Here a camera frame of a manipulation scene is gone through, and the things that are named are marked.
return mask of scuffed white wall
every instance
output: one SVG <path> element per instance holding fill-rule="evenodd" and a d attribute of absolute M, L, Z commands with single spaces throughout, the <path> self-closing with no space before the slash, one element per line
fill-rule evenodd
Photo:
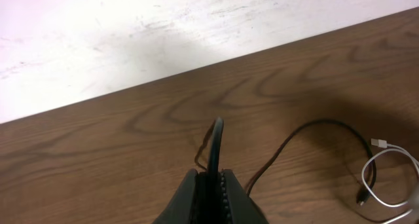
<path fill-rule="evenodd" d="M 419 6 L 419 0 L 0 0 L 0 122 Z"/>

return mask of wooden table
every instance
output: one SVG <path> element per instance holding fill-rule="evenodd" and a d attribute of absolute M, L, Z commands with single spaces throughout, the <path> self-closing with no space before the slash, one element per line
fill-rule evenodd
<path fill-rule="evenodd" d="M 150 223 L 218 115 L 220 167 L 242 184 L 294 128 L 323 117 L 419 156 L 418 64 L 412 9 L 2 124 L 0 223 Z M 347 131 L 307 128 L 251 196 L 271 223 L 367 223 L 402 211 L 356 205 L 365 161 Z M 377 194 L 406 198 L 409 161 L 384 155 L 377 166 Z"/>

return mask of wooden surface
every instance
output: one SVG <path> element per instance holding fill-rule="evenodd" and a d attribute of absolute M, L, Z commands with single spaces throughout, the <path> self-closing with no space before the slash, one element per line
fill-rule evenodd
<path fill-rule="evenodd" d="M 194 167 L 218 115 L 225 119 L 220 167 L 241 184 L 294 128 L 321 117 L 419 157 L 418 64 L 413 9 L 3 124 L 0 223 L 150 223 Z M 365 161 L 345 130 L 308 128 L 251 196 L 271 223 L 395 215 L 373 199 L 356 206 Z M 377 165 L 377 194 L 406 198 L 415 182 L 408 160 L 385 155 Z"/>
<path fill-rule="evenodd" d="M 417 6 L 419 0 L 0 0 L 0 123 Z"/>

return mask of coiled white cable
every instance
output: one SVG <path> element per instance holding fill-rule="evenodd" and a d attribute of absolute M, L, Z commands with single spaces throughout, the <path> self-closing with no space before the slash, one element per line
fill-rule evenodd
<path fill-rule="evenodd" d="M 361 174 L 362 174 L 362 176 L 361 176 L 361 178 L 362 178 L 362 182 L 363 182 L 363 184 L 364 184 L 364 186 L 365 186 L 365 188 L 370 192 L 370 194 L 379 202 L 379 203 L 381 203 L 382 205 L 384 205 L 384 206 L 387 206 L 387 207 L 390 207 L 390 208 L 397 208 L 397 207 L 400 207 L 400 206 L 403 206 L 403 205 L 405 205 L 405 204 L 407 204 L 407 200 L 406 201 L 403 201 L 403 202 L 401 202 L 401 203 L 399 203 L 399 204 L 388 204 L 388 203 L 386 203 L 386 202 L 384 202 L 383 200 L 381 200 L 381 199 L 379 199 L 376 195 L 375 195 L 375 193 L 369 188 L 369 186 L 368 186 L 368 184 L 367 184 L 367 182 L 365 181 L 365 177 L 364 177 L 364 173 L 365 173 L 365 169 L 367 169 L 367 167 L 368 167 L 368 165 L 374 160 L 374 159 L 376 159 L 378 156 L 380 156 L 380 155 L 382 155 L 382 154 L 384 154 L 384 153 L 387 153 L 387 152 L 392 152 L 392 151 L 394 151 L 394 152 L 398 152 L 398 153 L 402 153 L 402 154 L 404 154 L 404 155 L 406 155 L 406 156 L 408 156 L 411 160 L 412 160 L 412 162 L 413 162 L 413 164 L 414 164 L 414 167 L 416 168 L 416 172 L 418 173 L 418 177 L 419 177 L 419 162 L 409 153 L 409 152 L 407 152 L 407 150 L 406 149 L 404 149 L 404 148 L 402 148 L 402 147 L 400 147 L 400 146 L 397 146 L 397 145 L 392 145 L 392 144 L 388 144 L 386 141 L 384 141 L 384 140 L 376 140 L 376 139 L 372 139 L 371 140 L 371 144 L 372 145 L 375 145 L 375 146 L 378 146 L 378 147 L 380 147 L 380 148 L 387 148 L 387 147 L 391 147 L 391 149 L 385 149 L 385 150 L 383 150 L 383 151 L 381 151 L 381 152 L 379 152 L 379 153 L 377 153 L 376 155 L 374 155 L 371 159 L 369 159 L 366 163 L 365 163 L 365 165 L 364 165 L 364 167 L 362 168 L 362 172 L 361 172 Z M 408 210 L 408 211 L 406 211 L 406 212 L 404 212 L 404 213 L 402 213 L 401 215 L 398 215 L 398 216 L 396 216 L 396 217 L 394 217 L 394 218 L 391 218 L 390 220 L 388 220 L 388 221 L 385 221 L 385 222 L 383 222 L 382 224 L 388 224 L 388 223 L 391 223 L 391 222 L 393 222 L 393 221 L 396 221 L 396 220 L 398 220 L 398 219 L 401 219 L 402 217 L 405 217 L 405 216 L 407 216 L 407 215 L 409 215 L 410 213 L 412 212 L 412 210 Z"/>

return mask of wood grain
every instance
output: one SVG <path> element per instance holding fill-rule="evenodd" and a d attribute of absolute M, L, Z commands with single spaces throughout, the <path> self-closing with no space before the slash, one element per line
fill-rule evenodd
<path fill-rule="evenodd" d="M 0 223 L 150 223 L 194 167 L 216 116 L 225 119 L 220 167 L 242 184 L 294 128 L 320 117 L 419 157 L 418 64 L 412 9 L 2 124 Z M 395 215 L 373 199 L 356 206 L 365 161 L 352 135 L 316 126 L 251 196 L 271 223 Z M 378 195 L 406 198 L 416 179 L 408 160 L 386 155 L 377 165 Z"/>

